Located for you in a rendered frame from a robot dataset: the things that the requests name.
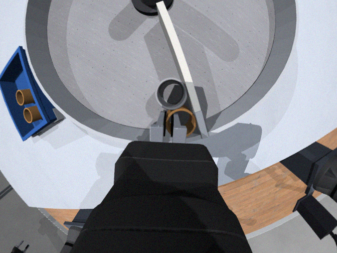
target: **orange cylinder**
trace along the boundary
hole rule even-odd
[[[186,123],[186,128],[187,128],[187,134],[186,137],[189,136],[190,134],[192,134],[194,132],[194,130],[196,129],[197,126],[197,120],[196,117],[194,116],[194,114],[188,110],[185,106],[182,106],[178,109],[175,110],[167,110],[167,117],[166,117],[166,129],[168,131],[169,134],[171,134],[171,116],[173,116],[174,113],[178,112],[178,111],[184,111],[187,112],[190,115],[190,119],[189,121]]]
[[[24,109],[24,117],[25,117],[25,120],[27,121],[27,123],[32,123],[34,121],[42,119],[42,116],[41,116],[41,114],[39,112],[39,109],[36,105],[25,108]]]
[[[19,105],[34,103],[34,98],[30,89],[17,90],[16,97]]]

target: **wood surface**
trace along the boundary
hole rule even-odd
[[[337,129],[317,141],[337,148]],[[268,226],[290,214],[306,185],[281,163],[218,187],[229,209],[238,217],[245,234]],[[313,197],[321,193],[314,191]],[[60,224],[72,221],[78,209],[45,208]]]

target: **white tabletop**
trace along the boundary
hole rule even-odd
[[[2,2],[1,70],[24,45],[26,4]],[[289,157],[337,127],[337,4],[296,0],[296,11],[294,46],[276,83],[248,112],[210,132],[211,138],[237,123],[262,128],[260,143],[242,152],[250,159],[246,173]],[[66,116],[48,134],[23,142],[2,97],[0,112],[0,170],[27,205],[83,209],[102,201],[113,185],[114,163],[130,140],[104,136]],[[229,160],[221,158],[219,173]]]

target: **speckled gray surface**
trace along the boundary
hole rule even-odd
[[[261,73],[274,36],[271,0],[176,0],[169,10],[206,117],[239,99]],[[162,108],[155,91],[179,78],[158,17],[129,0],[51,2],[48,43],[71,94],[113,122],[149,128]]]

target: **blue tray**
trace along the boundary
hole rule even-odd
[[[53,112],[54,106],[42,93],[29,68],[24,49],[20,46],[15,51],[6,67],[0,75],[0,88],[7,109],[12,117],[23,141],[56,120]],[[34,103],[19,105],[16,99],[16,91],[30,89]],[[24,118],[24,108],[36,105],[42,119],[27,123]]]

